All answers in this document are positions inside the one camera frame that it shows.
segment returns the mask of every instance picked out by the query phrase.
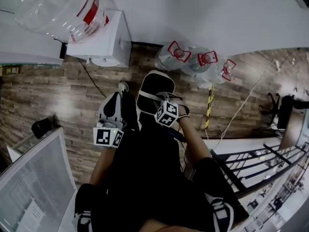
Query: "water bottle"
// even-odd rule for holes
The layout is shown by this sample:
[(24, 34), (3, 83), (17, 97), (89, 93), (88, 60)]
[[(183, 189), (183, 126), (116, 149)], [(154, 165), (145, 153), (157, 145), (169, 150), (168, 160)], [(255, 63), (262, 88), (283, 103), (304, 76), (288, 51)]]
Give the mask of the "water bottle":
[(183, 65), (181, 70), (187, 75), (196, 75), (207, 71), (211, 65), (218, 62), (218, 57), (215, 51), (210, 51), (205, 48), (193, 48), (191, 56), (186, 65)]
[(236, 63), (230, 59), (221, 58), (217, 65), (212, 65), (206, 72), (196, 75), (196, 81), (202, 85), (205, 82), (222, 84), (231, 81), (232, 69)]
[(108, 22), (102, 0), (20, 0), (15, 20), (66, 43), (81, 42)]
[(180, 69), (191, 56), (189, 47), (185, 43), (173, 41), (158, 51), (155, 56), (155, 66), (164, 71)]

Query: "black chair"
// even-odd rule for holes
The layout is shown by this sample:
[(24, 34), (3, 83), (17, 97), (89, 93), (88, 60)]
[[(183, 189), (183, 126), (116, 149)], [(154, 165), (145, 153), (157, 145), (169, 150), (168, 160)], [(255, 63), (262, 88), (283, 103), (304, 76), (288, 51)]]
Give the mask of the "black chair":
[(279, 100), (280, 100), (280, 95), (276, 93), (276, 96), (278, 96), (277, 101), (274, 100), (273, 96), (271, 93), (268, 93), (268, 95), (271, 97), (271, 102), (272, 102), (272, 109), (269, 111), (262, 111), (261, 113), (263, 115), (272, 115), (271, 116), (271, 121), (268, 123), (268, 126), (271, 126), (272, 122), (274, 121), (274, 118), (276, 114), (279, 112)]

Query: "shoe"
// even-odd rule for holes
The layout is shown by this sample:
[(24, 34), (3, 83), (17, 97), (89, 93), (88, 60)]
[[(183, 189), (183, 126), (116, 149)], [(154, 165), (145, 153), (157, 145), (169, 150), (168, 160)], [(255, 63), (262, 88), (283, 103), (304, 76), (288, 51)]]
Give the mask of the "shoe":
[(121, 91), (121, 94), (123, 94), (123, 92), (129, 92), (129, 85), (126, 82), (120, 82), (118, 88)]

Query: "white wire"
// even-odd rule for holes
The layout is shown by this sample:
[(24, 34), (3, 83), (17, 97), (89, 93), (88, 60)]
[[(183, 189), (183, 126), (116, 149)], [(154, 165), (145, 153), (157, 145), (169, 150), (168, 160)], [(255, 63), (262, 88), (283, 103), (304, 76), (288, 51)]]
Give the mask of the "white wire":
[(272, 63), (274, 62), (275, 60), (273, 60), (266, 68), (266, 70), (263, 72), (263, 74), (261, 75), (260, 79), (257, 81), (257, 83), (253, 86), (253, 88), (251, 89), (249, 95), (247, 96), (247, 98), (244, 100), (244, 102), (242, 103), (242, 105), (240, 106), (240, 108), (236, 111), (236, 113), (234, 114), (234, 116), (231, 118), (230, 122), (228, 123), (226, 129), (224, 130), (224, 132), (221, 134), (221, 138), (220, 138), (220, 141), (217, 143), (216, 147), (213, 149), (215, 151), (215, 149), (218, 147), (218, 145), (221, 143), (222, 139), (224, 138), (228, 128), (230, 127), (233, 119), (236, 117), (236, 115), (238, 114), (238, 112), (243, 108), (243, 106), (246, 104), (247, 100), (249, 99), (249, 97), (251, 96), (252, 92), (254, 91), (255, 87), (260, 83), (260, 81), (262, 80), (262, 77), (264, 76), (264, 74), (266, 73), (266, 71), (268, 70), (268, 67), (270, 65), (272, 65)]
[(209, 140), (208, 135), (207, 135), (207, 129), (205, 129), (205, 134), (207, 136), (207, 140)]

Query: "wooden floor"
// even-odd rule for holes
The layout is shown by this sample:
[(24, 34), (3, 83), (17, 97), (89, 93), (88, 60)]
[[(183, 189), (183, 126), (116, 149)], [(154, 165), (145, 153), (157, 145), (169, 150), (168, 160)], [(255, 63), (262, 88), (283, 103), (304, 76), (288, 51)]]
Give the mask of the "wooden floor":
[[(122, 80), (137, 94), (144, 76), (154, 68), (158, 48), (135, 45), (130, 67), (102, 68), (93, 64), (86, 67), (101, 91), (115, 92)], [(230, 83), (215, 86), (211, 109), (209, 137), (218, 137), (231, 117), (266, 70), (260, 84), (238, 113), (226, 138), (256, 136), (253, 129), (261, 124), (259, 105), (269, 106), (267, 93), (295, 94), (308, 100), (309, 69), (304, 49), (261, 51), (233, 56), (237, 63)], [(277, 72), (277, 59), (281, 71)], [(197, 88), (194, 78), (177, 72), (168, 75), (176, 83), (176, 94), (185, 98), (192, 121), (204, 136), (208, 89)], [(89, 180), (100, 155), (100, 147), (93, 145), (92, 128), (96, 124), (99, 105), (104, 98), (94, 87), (76, 58), (67, 56), (61, 67), (25, 65), (21, 73), (3, 78), (0, 101), (0, 139), (13, 146), (29, 134), (36, 121), (55, 114), (64, 128), (68, 156), (77, 185)]]

